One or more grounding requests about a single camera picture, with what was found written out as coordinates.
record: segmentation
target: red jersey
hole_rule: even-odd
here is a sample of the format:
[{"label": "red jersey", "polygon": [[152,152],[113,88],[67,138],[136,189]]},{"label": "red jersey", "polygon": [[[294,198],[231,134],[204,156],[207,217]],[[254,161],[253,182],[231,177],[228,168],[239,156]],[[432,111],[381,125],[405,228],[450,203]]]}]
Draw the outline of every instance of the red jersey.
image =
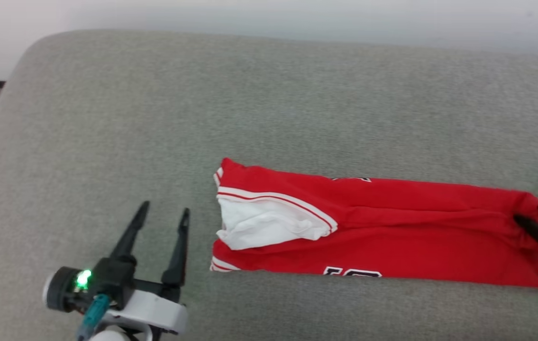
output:
[{"label": "red jersey", "polygon": [[408,277],[538,287],[528,192],[245,167],[214,175],[223,229],[211,270]]}]

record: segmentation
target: white fabric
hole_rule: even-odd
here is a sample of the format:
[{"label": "white fabric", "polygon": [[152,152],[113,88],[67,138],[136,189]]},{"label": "white fabric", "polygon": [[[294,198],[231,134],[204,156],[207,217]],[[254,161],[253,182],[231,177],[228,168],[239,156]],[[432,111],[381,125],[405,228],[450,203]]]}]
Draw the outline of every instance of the white fabric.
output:
[{"label": "white fabric", "polygon": [[217,259],[216,257],[212,257],[212,265],[210,265],[210,270],[230,272],[232,270],[241,270],[241,269],[237,268],[235,265],[232,265],[223,260]]},{"label": "white fabric", "polygon": [[233,197],[236,197],[238,199],[243,199],[244,201],[271,199],[280,203],[284,203],[294,209],[301,209],[303,212],[311,213],[312,215],[320,218],[323,222],[327,223],[330,226],[331,233],[336,231],[338,228],[336,220],[334,220],[331,216],[329,216],[319,208],[311,205],[310,203],[307,203],[306,201],[303,201],[299,198],[289,196],[287,194],[278,192],[250,192],[249,190],[244,190],[240,188],[219,186],[219,193],[216,195],[216,197],[226,199],[232,199]]},{"label": "white fabric", "polygon": [[332,227],[316,214],[283,199],[243,199],[221,195],[221,189],[218,199],[223,229],[216,234],[232,250],[258,248],[298,238],[317,240],[336,229],[336,222]]}]

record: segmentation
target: gray couch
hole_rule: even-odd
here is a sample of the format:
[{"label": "gray couch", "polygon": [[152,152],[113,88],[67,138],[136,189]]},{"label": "gray couch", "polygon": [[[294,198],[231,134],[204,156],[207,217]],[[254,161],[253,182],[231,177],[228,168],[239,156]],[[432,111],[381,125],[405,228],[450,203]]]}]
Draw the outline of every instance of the gray couch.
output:
[{"label": "gray couch", "polygon": [[223,157],[538,196],[538,56],[112,30],[42,39],[0,97],[0,340],[73,340],[80,316],[44,308],[46,277],[108,254],[145,199],[146,280],[191,208],[182,340],[538,339],[538,289],[210,272]]}]

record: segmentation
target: white stripe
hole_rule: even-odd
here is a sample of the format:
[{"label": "white stripe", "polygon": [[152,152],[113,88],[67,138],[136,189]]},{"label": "white stripe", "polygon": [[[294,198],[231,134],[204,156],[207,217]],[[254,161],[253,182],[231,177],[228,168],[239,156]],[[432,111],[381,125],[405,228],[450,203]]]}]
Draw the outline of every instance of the white stripe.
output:
[{"label": "white stripe", "polygon": [[232,270],[221,269],[221,268],[217,267],[216,265],[214,265],[214,263],[212,263],[212,265],[210,265],[210,271],[232,272]]},{"label": "white stripe", "polygon": [[[219,186],[219,192],[223,192],[223,193],[226,193],[226,194],[234,194],[236,196],[242,196],[242,197],[246,197],[246,198],[255,198],[255,197],[260,197],[260,196],[272,196],[272,197],[275,197],[275,198],[281,198],[281,199],[285,199],[285,200],[288,200],[288,201],[291,201],[297,205],[300,205],[301,207],[304,207],[305,209],[317,214],[317,216],[321,216],[321,218],[323,218],[324,220],[326,220],[330,226],[330,232],[334,232],[338,229],[338,224],[336,223],[336,220],[332,219],[331,216],[329,216],[328,214],[325,214],[322,210],[320,210],[319,208],[317,207],[314,207],[313,205],[311,205],[310,203],[307,203],[306,201],[302,201],[301,199],[298,199],[298,198],[295,198],[295,197],[291,197],[287,194],[283,194],[283,193],[277,193],[277,192],[249,192],[248,190],[243,190],[243,189],[239,189],[239,188],[230,188],[230,187],[223,187],[223,186]],[[216,196],[217,198],[226,198],[226,199],[232,199],[233,197],[232,196],[222,196],[221,194],[218,194]]]},{"label": "white stripe", "polygon": [[221,261],[220,259],[217,259],[214,256],[212,256],[212,262],[222,268],[227,268],[231,270],[241,270],[240,268],[237,268],[235,265],[229,264],[226,261]]}]

